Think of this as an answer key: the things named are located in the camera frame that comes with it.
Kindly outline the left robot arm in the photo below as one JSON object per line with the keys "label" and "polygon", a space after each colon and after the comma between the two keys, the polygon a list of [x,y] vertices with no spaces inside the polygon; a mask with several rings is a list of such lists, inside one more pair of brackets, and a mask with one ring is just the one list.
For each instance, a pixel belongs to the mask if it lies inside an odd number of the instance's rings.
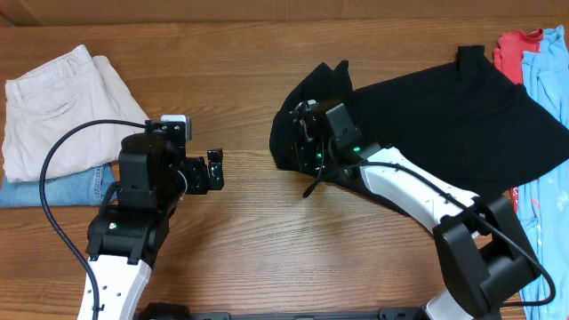
{"label": "left robot arm", "polygon": [[85,280],[79,318],[133,318],[179,200],[223,188],[222,151],[188,157],[191,138],[188,116],[166,115],[122,140],[120,180],[87,232],[94,277]]}

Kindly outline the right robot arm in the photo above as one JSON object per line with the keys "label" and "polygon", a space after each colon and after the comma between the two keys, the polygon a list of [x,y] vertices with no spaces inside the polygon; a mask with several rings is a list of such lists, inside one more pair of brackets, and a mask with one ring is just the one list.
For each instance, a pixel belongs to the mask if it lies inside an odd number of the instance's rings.
{"label": "right robot arm", "polygon": [[303,101],[289,115],[301,131],[293,145],[301,172],[379,201],[434,238],[445,290],[419,308],[384,308],[381,318],[499,319],[544,274],[508,199],[485,200],[365,138],[338,101]]}

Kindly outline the black t-shirt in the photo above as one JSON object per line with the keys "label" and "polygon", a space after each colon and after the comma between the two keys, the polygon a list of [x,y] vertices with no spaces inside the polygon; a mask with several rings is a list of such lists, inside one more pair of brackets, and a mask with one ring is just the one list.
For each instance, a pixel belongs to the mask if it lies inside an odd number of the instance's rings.
{"label": "black t-shirt", "polygon": [[[505,129],[514,85],[481,46],[462,46],[453,62],[354,89],[349,64],[316,67],[276,113],[269,149],[276,166],[300,172],[289,115],[300,102],[337,100],[367,139],[397,148],[408,160],[455,187],[483,198],[509,189]],[[566,161],[568,131],[526,92],[523,183]]]}

